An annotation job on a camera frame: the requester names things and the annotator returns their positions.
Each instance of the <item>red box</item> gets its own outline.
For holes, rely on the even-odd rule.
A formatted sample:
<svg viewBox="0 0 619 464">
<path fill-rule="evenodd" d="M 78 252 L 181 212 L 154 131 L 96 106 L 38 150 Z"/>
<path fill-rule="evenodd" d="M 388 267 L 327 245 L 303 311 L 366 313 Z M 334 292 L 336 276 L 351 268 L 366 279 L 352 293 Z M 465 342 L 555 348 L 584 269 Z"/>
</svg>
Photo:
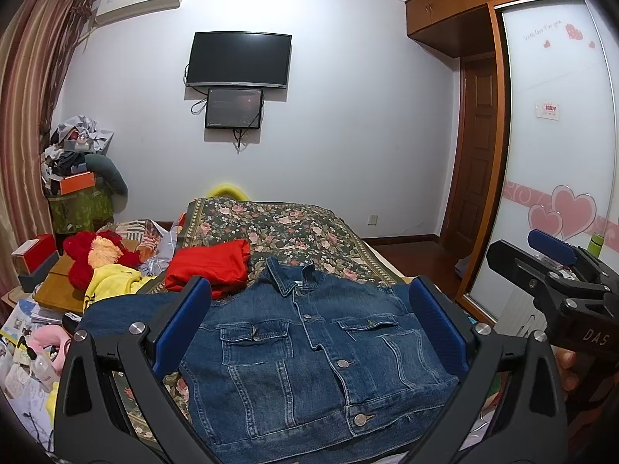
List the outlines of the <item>red box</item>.
<svg viewBox="0 0 619 464">
<path fill-rule="evenodd" d="M 93 172 L 82 172 L 67 176 L 60 182 L 60 195 L 76 192 L 95 186 L 95 174 Z"/>
<path fill-rule="evenodd" d="M 51 234 L 37 235 L 11 253 L 18 274 L 32 274 L 56 251 L 56 240 Z"/>
</svg>

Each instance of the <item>wooden floor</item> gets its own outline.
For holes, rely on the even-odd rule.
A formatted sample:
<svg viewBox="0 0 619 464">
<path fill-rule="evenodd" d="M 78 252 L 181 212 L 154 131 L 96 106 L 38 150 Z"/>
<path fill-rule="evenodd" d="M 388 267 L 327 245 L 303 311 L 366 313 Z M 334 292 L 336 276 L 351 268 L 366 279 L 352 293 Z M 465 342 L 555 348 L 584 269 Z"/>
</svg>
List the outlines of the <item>wooden floor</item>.
<svg viewBox="0 0 619 464">
<path fill-rule="evenodd" d="M 454 271 L 457 257 L 433 241 L 373 246 L 405 276 L 428 276 L 443 293 L 455 298 L 460 278 Z"/>
</svg>

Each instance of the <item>television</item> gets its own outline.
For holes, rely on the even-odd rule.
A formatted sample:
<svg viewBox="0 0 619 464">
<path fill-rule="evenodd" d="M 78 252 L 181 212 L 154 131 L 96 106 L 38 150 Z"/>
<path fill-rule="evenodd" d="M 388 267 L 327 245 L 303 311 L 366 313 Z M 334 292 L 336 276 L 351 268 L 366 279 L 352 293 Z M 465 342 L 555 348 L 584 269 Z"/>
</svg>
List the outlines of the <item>television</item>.
<svg viewBox="0 0 619 464">
<path fill-rule="evenodd" d="M 240 31 L 197 32 L 187 70 L 188 86 L 285 88 L 292 36 Z"/>
</svg>

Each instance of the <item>striped curtain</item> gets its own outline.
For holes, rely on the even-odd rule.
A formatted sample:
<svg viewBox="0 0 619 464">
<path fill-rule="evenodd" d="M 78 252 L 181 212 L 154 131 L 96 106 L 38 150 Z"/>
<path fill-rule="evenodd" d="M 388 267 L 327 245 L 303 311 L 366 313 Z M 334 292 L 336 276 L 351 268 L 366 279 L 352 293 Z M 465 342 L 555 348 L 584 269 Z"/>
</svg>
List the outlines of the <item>striped curtain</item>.
<svg viewBox="0 0 619 464">
<path fill-rule="evenodd" d="M 17 285 L 12 249 L 53 232 L 39 155 L 91 5 L 26 0 L 0 39 L 0 295 Z"/>
</svg>

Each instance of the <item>red folded garment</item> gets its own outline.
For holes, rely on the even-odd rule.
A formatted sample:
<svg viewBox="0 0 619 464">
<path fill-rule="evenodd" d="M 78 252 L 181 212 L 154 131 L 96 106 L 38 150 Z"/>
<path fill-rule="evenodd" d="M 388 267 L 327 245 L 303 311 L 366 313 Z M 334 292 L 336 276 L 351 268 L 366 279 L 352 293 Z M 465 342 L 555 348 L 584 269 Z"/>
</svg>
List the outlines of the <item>red folded garment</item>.
<svg viewBox="0 0 619 464">
<path fill-rule="evenodd" d="M 212 299 L 217 300 L 247 285 L 249 259 L 250 243 L 246 239 L 181 249 L 169 262 L 165 287 L 181 291 L 192 276 L 199 275 L 210 282 Z"/>
</svg>

